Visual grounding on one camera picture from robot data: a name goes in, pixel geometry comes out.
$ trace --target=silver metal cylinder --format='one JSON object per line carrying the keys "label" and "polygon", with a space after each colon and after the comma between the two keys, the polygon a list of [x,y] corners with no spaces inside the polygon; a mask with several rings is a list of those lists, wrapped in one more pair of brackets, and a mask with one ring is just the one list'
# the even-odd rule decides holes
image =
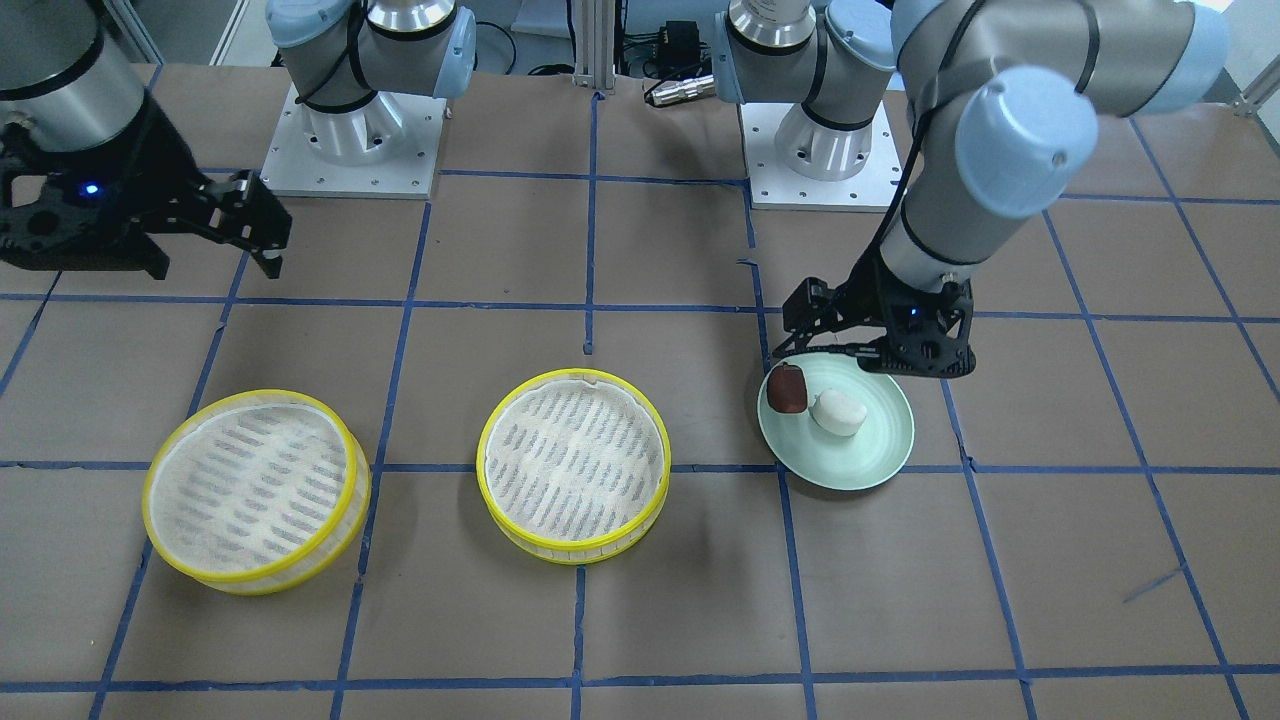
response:
{"label": "silver metal cylinder", "polygon": [[809,0],[732,0],[727,13],[742,37],[773,49],[801,45],[818,26]]}
{"label": "silver metal cylinder", "polygon": [[963,283],[978,269],[977,263],[947,263],[925,252],[908,234],[901,214],[893,218],[879,254],[893,277],[920,292],[942,292],[947,282]]}
{"label": "silver metal cylinder", "polygon": [[800,105],[794,105],[782,118],[773,143],[778,156],[796,173],[818,181],[844,181],[867,164],[872,127],[831,129],[810,119]]}
{"label": "silver metal cylinder", "polygon": [[453,0],[375,0],[369,22],[390,32],[421,32],[449,17],[453,5]]}
{"label": "silver metal cylinder", "polygon": [[142,108],[145,88],[129,61],[105,40],[97,61],[70,85],[27,100],[0,101],[0,119],[22,113],[31,138],[47,152],[96,147],[129,124]]}
{"label": "silver metal cylinder", "polygon": [[385,92],[351,113],[317,113],[303,108],[303,132],[311,149],[335,165],[369,165],[394,155],[406,137],[404,118]]}
{"label": "silver metal cylinder", "polygon": [[97,18],[83,0],[0,1],[0,91],[56,77],[88,53]]}
{"label": "silver metal cylinder", "polygon": [[[904,44],[899,72],[913,104],[925,100],[970,5],[973,0],[942,3]],[[1100,114],[1128,115],[1174,70],[1193,23],[1192,4],[1170,0],[988,0],[973,17],[951,67],[978,65],[992,58],[1039,65],[1070,78]],[[1097,38],[1092,64],[1091,37]],[[973,87],[986,79],[975,78]]]}

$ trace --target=light green plate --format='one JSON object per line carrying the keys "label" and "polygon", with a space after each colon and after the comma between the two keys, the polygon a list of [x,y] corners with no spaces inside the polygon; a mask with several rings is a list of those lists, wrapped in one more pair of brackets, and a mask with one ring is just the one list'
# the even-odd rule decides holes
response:
{"label": "light green plate", "polygon": [[804,370],[809,406],[835,388],[867,406],[867,421],[854,437],[818,427],[809,413],[774,413],[760,384],[755,411],[773,455],[792,473],[833,489],[867,489],[892,478],[915,445],[911,406],[893,378],[864,372],[858,360],[832,352],[806,352],[786,359]]}

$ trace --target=gray robot arm segment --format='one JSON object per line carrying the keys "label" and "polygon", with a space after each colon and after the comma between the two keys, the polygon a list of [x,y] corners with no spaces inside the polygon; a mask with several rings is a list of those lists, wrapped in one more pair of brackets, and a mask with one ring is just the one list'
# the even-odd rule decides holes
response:
{"label": "gray robot arm segment", "polygon": [[475,59],[475,15],[453,0],[271,0],[271,37],[310,108],[358,109],[379,91],[457,97]]}

